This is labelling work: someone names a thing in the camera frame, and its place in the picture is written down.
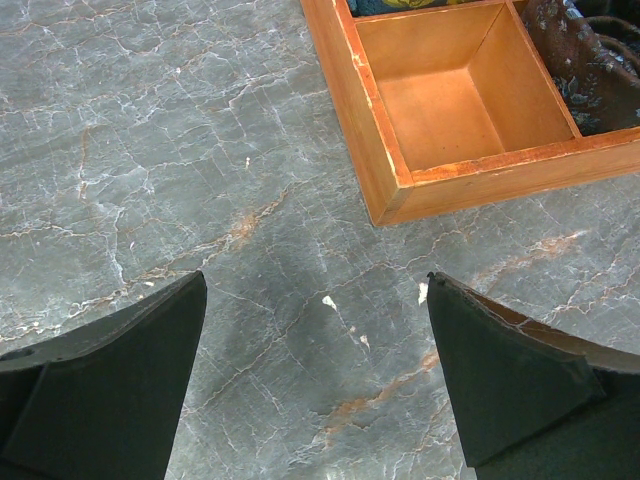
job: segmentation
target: folded cloth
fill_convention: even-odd
[[[347,0],[354,15],[380,15],[425,7],[443,7],[475,0]]]
[[[640,0],[530,0],[522,13],[583,135],[640,125],[638,6]]]

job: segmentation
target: blue and yellow fabric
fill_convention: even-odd
[[[347,0],[354,15],[380,15],[416,8],[443,7],[474,0]]]

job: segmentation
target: gray stone floor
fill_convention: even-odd
[[[473,479],[420,284],[640,353],[638,176],[367,218],[297,0],[0,0],[0,353],[200,268],[168,480]]]

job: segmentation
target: marble surface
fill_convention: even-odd
[[[0,353],[203,270],[168,480],[475,478],[430,270],[640,353],[640,178],[373,228],[297,0],[0,0],[0,145]]]

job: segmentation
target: orange wooden box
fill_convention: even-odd
[[[580,135],[523,1],[360,18],[301,2],[376,225],[640,170],[640,127]]]

